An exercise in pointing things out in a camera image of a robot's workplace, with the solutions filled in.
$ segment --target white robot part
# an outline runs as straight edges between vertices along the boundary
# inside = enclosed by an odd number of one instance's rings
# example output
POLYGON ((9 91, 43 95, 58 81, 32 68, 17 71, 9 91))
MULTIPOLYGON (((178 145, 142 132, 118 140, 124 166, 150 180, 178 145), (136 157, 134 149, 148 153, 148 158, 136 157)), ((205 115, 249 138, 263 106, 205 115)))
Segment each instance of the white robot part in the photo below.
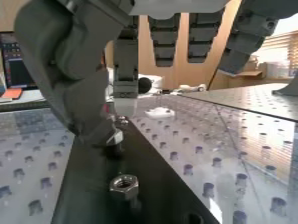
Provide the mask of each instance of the white robot part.
POLYGON ((214 13, 229 0, 136 0, 130 15, 149 15, 154 19, 169 19, 176 13, 214 13))

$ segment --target desk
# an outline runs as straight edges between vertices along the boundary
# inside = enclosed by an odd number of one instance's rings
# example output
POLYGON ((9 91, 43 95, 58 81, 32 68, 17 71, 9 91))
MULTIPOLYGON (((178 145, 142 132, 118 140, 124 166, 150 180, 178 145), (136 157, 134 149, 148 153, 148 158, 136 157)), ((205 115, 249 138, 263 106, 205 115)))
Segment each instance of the desk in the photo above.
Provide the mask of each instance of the desk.
POLYGON ((45 101, 40 90, 27 90, 23 92, 20 99, 0 104, 0 112, 32 110, 48 107, 49 104, 45 101))

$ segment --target glass surface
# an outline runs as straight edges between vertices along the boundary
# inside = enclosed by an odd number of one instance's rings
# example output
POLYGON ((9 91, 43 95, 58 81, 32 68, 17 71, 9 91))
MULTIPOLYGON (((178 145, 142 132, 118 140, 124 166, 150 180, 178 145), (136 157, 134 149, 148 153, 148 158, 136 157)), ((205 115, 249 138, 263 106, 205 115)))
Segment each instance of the glass surface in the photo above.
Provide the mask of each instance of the glass surface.
POLYGON ((49 224, 73 135, 49 109, 0 113, 0 223, 49 224))
POLYGON ((170 95, 132 122, 219 223, 297 223, 294 122, 170 95))

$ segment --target mounting hole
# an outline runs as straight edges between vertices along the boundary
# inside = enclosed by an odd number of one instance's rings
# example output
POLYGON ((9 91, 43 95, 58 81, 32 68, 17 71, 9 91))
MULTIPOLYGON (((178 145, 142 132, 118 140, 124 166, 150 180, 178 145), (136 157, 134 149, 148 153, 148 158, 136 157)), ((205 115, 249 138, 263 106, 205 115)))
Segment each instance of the mounting hole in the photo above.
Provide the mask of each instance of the mounting hole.
POLYGON ((184 220, 184 224, 204 224, 202 217, 196 213, 189 213, 184 220))

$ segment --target red object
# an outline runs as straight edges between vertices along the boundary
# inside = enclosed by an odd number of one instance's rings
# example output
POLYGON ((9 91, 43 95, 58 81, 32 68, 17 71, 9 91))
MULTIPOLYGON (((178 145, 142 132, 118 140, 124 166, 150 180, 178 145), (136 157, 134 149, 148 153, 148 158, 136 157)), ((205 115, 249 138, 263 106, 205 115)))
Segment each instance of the red object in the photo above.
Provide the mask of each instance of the red object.
POLYGON ((7 89, 1 98, 19 99, 23 93, 23 89, 7 89))

